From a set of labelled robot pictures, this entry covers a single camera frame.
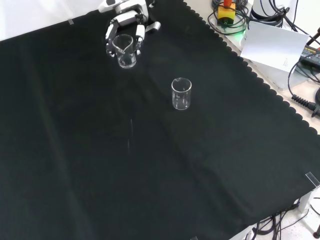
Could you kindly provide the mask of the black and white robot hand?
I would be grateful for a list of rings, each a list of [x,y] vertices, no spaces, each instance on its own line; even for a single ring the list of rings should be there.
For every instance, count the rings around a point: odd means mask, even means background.
[[[104,0],[99,5],[98,11],[100,13],[110,11],[116,13],[116,16],[110,20],[105,33],[106,53],[109,56],[115,56],[115,47],[112,46],[112,41],[116,37],[118,28],[130,24],[137,24],[134,51],[138,55],[141,54],[146,34],[158,31],[161,27],[161,23],[149,13],[149,10],[153,9],[155,5],[155,0],[150,4],[147,4],[145,0]]]

